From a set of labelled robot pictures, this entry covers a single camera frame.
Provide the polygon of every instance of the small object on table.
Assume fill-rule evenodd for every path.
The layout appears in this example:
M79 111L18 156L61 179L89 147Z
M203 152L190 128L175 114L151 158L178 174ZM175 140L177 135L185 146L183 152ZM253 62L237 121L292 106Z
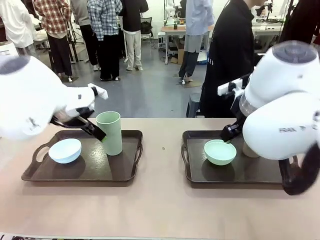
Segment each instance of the small object on table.
M50 148L49 156L58 164L69 164L80 156L81 148L81 142L78 139L64 139Z
M235 146L219 139L208 141L204 145L204 152L209 162L218 166L231 163L237 155Z

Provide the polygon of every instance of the brown tray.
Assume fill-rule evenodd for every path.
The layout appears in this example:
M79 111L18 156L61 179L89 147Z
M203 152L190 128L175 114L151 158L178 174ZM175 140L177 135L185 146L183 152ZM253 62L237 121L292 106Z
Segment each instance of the brown tray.
M74 162L60 164L53 161L46 153L42 161L37 155L45 147L74 138L82 144L81 155ZM52 181L88 181L126 183L132 180L137 172L138 162L143 152L143 134L138 130L123 130L123 151L117 156L107 156L102 143L81 130L63 130L41 145L33 154L30 166L22 175L22 180L32 182Z
M207 160L204 146L206 142L220 139L221 131L186 131L182 135L181 154L185 164L186 178L194 188L282 188L279 162L262 157L250 158L242 153L244 143L240 135L232 140L237 149L235 159L228 165L217 166Z

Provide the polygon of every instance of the tray handle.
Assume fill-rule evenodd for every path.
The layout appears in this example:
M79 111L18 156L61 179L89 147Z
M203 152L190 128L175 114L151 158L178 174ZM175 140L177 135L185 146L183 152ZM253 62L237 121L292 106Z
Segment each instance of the tray handle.
M40 152L43 148L45 148L45 147L51 148L54 144L55 144L55 140L54 140L54 138L53 138L53 139L51 139L49 142L47 142L47 143L45 143L45 144L42 144L40 147L38 147L38 148L34 151L34 153L33 153L33 155L32 155L32 162L37 162L37 156L38 156L39 152Z
M136 165L138 164L138 162L142 156L143 150L144 150L144 147L143 147L142 143L140 142L137 149L136 149L134 164L136 164Z
M190 163L190 161L189 161L189 156L188 156L188 148L185 143L183 143L181 146L181 155L182 155L182 159L183 159L185 165L188 165Z

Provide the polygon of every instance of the beige table surface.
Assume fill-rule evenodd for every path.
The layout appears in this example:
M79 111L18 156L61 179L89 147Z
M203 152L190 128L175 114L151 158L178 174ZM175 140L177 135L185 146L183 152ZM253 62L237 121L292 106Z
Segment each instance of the beige table surface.
M186 130L218 130L232 119L123 119L143 132L143 155L129 187L34 186L21 180L50 126L0 171L0 232L33 236L237 240L320 239L320 184L282 190L193 189L180 153Z
M209 26L208 27L208 31L209 32L212 32L214 30L215 26L212 25L212 26ZM186 26L177 26L177 29L174 29L174 26L163 26L161 28L161 32L164 32L164 33L168 33L168 32L185 32L186 31Z

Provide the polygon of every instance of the black jacket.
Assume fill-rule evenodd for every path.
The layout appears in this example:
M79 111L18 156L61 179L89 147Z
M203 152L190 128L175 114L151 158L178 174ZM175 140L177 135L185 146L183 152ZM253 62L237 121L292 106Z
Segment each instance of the black jacket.
M280 42L296 40L310 44L319 28L320 0L300 0L283 27Z
M123 16L123 29L128 32L135 32L141 29L140 13L149 10L146 0L121 0L122 11L119 16Z
M200 100L200 111L205 117L235 117L230 111L232 97L219 97L217 89L251 73L259 61L254 50L253 18L243 0L231 0L214 26Z

